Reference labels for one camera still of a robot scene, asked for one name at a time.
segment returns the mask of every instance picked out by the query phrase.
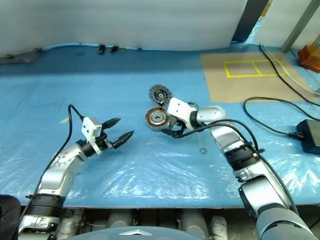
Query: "metal gear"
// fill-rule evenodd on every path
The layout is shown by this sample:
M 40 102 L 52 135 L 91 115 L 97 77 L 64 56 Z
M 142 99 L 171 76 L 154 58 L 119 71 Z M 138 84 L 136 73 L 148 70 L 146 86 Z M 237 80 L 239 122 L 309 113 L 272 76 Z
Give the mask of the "metal gear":
M 156 107 L 146 113 L 145 122 L 152 130 L 159 131 L 169 123 L 169 117 L 165 110 Z
M 172 98 L 172 92 L 167 87 L 156 84 L 150 88 L 149 97 L 156 104 L 166 105 Z

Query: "blue plastic sheet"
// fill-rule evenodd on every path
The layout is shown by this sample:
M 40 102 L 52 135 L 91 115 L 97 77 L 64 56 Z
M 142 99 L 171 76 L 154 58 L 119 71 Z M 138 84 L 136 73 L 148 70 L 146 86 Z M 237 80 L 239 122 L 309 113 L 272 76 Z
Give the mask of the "blue plastic sheet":
M 233 45 L 212 52 L 257 50 L 257 46 Z M 295 61 L 290 53 L 287 57 Z M 101 122 L 121 117 L 107 130 L 111 141 L 125 132 L 135 132 L 122 147 L 109 149 L 83 164 L 66 206 L 242 206 L 239 184 L 209 131 L 173 139 L 146 126 L 145 114 L 155 106 L 148 96 L 154 84 L 163 84 L 175 97 L 200 107 L 220 105 L 230 118 L 245 122 L 295 201 L 319 203 L 320 158 L 304 153 L 299 141 L 252 122 L 241 103 L 210 102 L 201 52 L 128 50 L 98 55 L 93 47 L 69 46 L 48 50 L 33 64 L 5 65 L 1 71 L 0 192 L 18 197 L 22 204 L 65 141 L 67 106 L 74 104 L 83 115 Z M 313 106 L 298 104 L 319 115 Z M 295 125 L 306 118 L 279 102 L 249 103 L 248 108 L 259 119 L 284 131 L 294 131 Z M 84 139 L 81 122 L 75 114 L 73 119 L 70 144 Z

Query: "black power adapter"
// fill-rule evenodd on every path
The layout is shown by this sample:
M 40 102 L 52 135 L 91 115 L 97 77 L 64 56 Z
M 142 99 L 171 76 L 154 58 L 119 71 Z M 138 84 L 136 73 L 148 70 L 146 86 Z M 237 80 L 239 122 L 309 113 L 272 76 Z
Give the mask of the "black power adapter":
M 297 132 L 302 133 L 303 151 L 311 154 L 320 154 L 320 121 L 303 120 L 296 126 Z

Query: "black cord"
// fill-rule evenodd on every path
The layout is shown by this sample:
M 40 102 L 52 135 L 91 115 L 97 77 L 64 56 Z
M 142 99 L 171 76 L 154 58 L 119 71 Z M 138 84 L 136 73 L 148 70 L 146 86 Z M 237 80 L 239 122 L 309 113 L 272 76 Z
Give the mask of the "black cord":
M 297 90 L 294 89 L 293 86 L 291 86 L 286 80 L 284 80 L 284 78 L 280 75 L 280 73 L 278 72 L 278 69 L 276 68 L 274 62 L 270 59 L 270 57 L 268 57 L 268 55 L 266 54 L 266 52 L 263 50 L 263 48 L 261 47 L 261 44 L 259 44 L 259 50 L 263 53 L 263 55 L 269 60 L 272 68 L 275 70 L 276 74 L 278 75 L 278 77 L 282 80 L 282 82 L 284 82 L 285 85 L 287 85 L 292 91 L 294 91 L 297 95 L 299 95 L 303 100 L 305 100 L 306 102 L 313 104 L 315 106 L 320 107 L 320 104 L 311 101 L 309 99 L 307 99 L 304 95 L 302 95 L 300 92 L 298 92 Z
M 49 164 L 48 164 L 48 165 L 46 166 L 46 168 L 44 169 L 44 171 L 43 171 L 41 177 L 39 178 L 39 181 L 38 181 L 38 183 L 37 183 L 37 185 L 36 185 L 36 187 L 35 187 L 35 189 L 34 189 L 33 195 L 30 197 L 29 202 L 28 202 L 27 205 L 25 206 L 25 208 L 24 208 L 24 210 L 23 210 L 23 212 L 22 212 L 22 214 L 21 214 L 21 216 L 20 216 L 19 223 L 21 222 L 22 218 L 24 217 L 24 215 L 26 214 L 27 210 L 29 209 L 30 204 L 31 204 L 33 198 L 36 196 L 37 191 L 38 191 L 38 188 L 39 188 L 39 186 L 40 186 L 40 184 L 41 184 L 41 180 L 42 180 L 45 172 L 50 168 L 51 164 L 54 162 L 54 160 L 57 158 L 57 156 L 61 153 L 61 151 L 65 148 L 65 146 L 68 144 L 68 142 L 69 142 L 69 140 L 70 140 L 70 138 L 71 138 L 71 135 L 72 135 L 72 127 L 73 127 L 73 125 L 72 125 L 71 109 L 74 110 L 74 112 L 79 116 L 79 118 L 81 119 L 81 121 L 84 120 L 84 116 L 82 116 L 82 115 L 80 114 L 80 112 L 79 112 L 72 104 L 70 104 L 70 105 L 68 106 L 68 118 L 69 118 L 69 134 L 68 134 L 68 137 L 66 138 L 66 140 L 65 140 L 64 143 L 63 143 L 63 145 L 62 145 L 62 146 L 60 147 L 60 149 L 54 154 L 54 156 L 52 157 L 51 161 L 49 162 Z
M 196 132 L 201 132 L 203 130 L 206 130 L 206 129 L 209 129 L 209 128 L 212 128 L 212 127 L 229 127 L 233 130 L 236 131 L 237 134 L 240 135 L 240 137 L 243 139 L 243 140 L 246 140 L 246 138 L 243 136 L 243 134 L 234 126 L 230 125 L 230 124 L 226 124 L 226 123 L 221 123 L 221 122 L 232 122 L 232 123 L 237 123 L 237 124 L 240 124 L 241 126 L 243 126 L 247 132 L 250 134 L 252 140 L 253 140 L 253 143 L 254 143 L 254 148 L 256 149 L 256 151 L 258 152 L 259 151 L 259 145 L 258 145 L 258 141 L 254 135 L 254 133 L 251 131 L 251 129 L 245 125 L 243 122 L 241 121 L 238 121 L 238 120 L 234 120 L 234 119 L 221 119 L 221 120 L 217 120 L 217 121 L 213 121 L 205 126 L 201 126 L 197 129 L 194 129 L 192 131 L 189 131 L 187 133 L 184 133 L 182 135 L 176 135 L 176 136 L 173 136 L 174 138 L 176 139 L 180 139 L 180 138 L 183 138 L 183 137 L 186 137 L 186 136 L 189 136 L 193 133 L 196 133 Z
M 234 127 L 233 125 L 230 125 L 230 124 L 226 124 L 226 123 L 221 123 L 221 122 L 234 122 L 234 123 L 237 123 L 237 124 L 240 124 L 242 125 L 247 131 L 248 133 L 250 134 L 253 142 L 254 142 L 254 148 L 250 145 L 250 143 L 248 142 L 248 140 L 244 137 L 244 135 L 236 128 Z M 238 120 L 233 120 L 233 119 L 222 119 L 222 120 L 217 120 L 217 121 L 214 121 L 208 125 L 205 125 L 205 126 L 202 126 L 202 127 L 199 127 L 195 130 L 192 130 L 192 131 L 189 131 L 187 133 L 184 133 L 182 135 L 177 135 L 177 136 L 173 136 L 174 138 L 183 138 L 183 137 L 186 137 L 186 136 L 189 136 L 191 134 L 194 134 L 196 132 L 201 132 L 205 129 L 208 129 L 208 128 L 212 128 L 212 127 L 228 127 L 228 128 L 231 128 L 233 130 L 236 131 L 237 134 L 239 134 L 239 136 L 243 139 L 243 141 L 247 144 L 248 147 L 250 147 L 254 152 L 257 153 L 257 155 L 259 156 L 259 158 L 268 166 L 268 168 L 270 169 L 270 171 L 274 174 L 275 178 L 277 179 L 277 181 L 279 182 L 279 184 L 281 185 L 283 191 L 285 192 L 285 194 L 287 195 L 288 197 L 288 200 L 290 202 L 290 209 L 295 212 L 298 216 L 299 216 L 299 212 L 298 212 L 298 209 L 297 209 L 297 206 L 295 204 L 295 201 L 293 200 L 290 192 L 288 191 L 286 185 L 284 184 L 284 182 L 282 181 L 281 177 L 279 176 L 279 174 L 277 173 L 277 171 L 271 166 L 271 164 L 260 154 L 261 151 L 259 150 L 259 147 L 258 147 L 258 143 L 257 143 L 257 139 L 256 139 L 256 136 L 254 135 L 254 133 L 250 130 L 250 128 L 245 125 L 243 122 L 241 121 L 238 121 Z
M 274 128 L 272 128 L 271 126 L 263 123 L 262 121 L 256 119 L 254 116 L 252 116 L 249 112 L 248 112 L 248 109 L 247 109 L 247 102 L 250 102 L 250 101 L 254 101 L 254 100 L 273 100 L 273 101 L 279 101 L 279 102 L 283 102 L 283 103 L 287 103 L 287 104 L 290 104 L 292 106 L 294 106 L 295 108 L 297 108 L 298 110 L 300 110 L 302 113 L 304 113 L 306 116 L 308 116 L 309 118 L 313 119 L 313 120 L 317 120 L 317 121 L 320 121 L 320 118 L 316 118 L 312 115 L 310 115 L 309 113 L 307 113 L 305 110 L 303 110 L 301 107 L 299 107 L 297 104 L 291 102 L 291 101 L 287 101 L 287 100 L 284 100 L 284 99 L 279 99 L 279 98 L 274 98 L 274 97 L 264 97 L 264 96 L 253 96 L 253 97 L 249 97 L 247 98 L 244 103 L 243 103 L 243 110 L 244 112 L 248 115 L 249 118 L 251 118 L 252 120 L 254 120 L 255 122 L 257 122 L 258 124 L 266 127 L 267 129 L 273 131 L 273 132 L 276 132 L 278 134 L 282 134 L 282 135 L 287 135 L 287 136 L 290 136 L 290 137 L 297 137 L 297 138 L 303 138 L 303 136 L 298 133 L 298 132 L 285 132 L 285 131 L 279 131 L 279 130 L 276 130 Z
M 313 223 L 310 225 L 309 229 L 312 229 L 315 225 L 317 225 L 320 222 L 320 217 Z

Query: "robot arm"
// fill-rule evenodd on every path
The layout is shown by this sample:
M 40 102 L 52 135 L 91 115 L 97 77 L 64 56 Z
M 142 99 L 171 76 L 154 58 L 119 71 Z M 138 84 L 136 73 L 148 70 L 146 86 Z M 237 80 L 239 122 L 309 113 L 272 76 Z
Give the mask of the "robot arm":
M 219 106 L 196 109 L 175 97 L 169 101 L 167 113 L 169 122 L 178 123 L 181 129 L 175 131 L 171 124 L 161 131 L 174 138 L 182 137 L 186 129 L 196 130 L 226 117 Z M 305 240 L 317 239 L 304 221 L 290 210 L 288 195 L 260 153 L 233 128 L 213 126 L 209 129 L 235 178 L 241 183 L 239 194 L 246 210 L 257 218 L 258 239 L 284 240 L 297 236 Z
M 107 139 L 105 129 L 113 127 L 120 118 L 99 123 L 96 118 L 84 117 L 82 133 L 86 140 L 64 148 L 42 176 L 41 183 L 19 225 L 20 239 L 54 239 L 64 201 L 73 185 L 77 170 L 88 157 L 110 148 L 118 148 L 134 133 L 127 132 L 115 142 Z

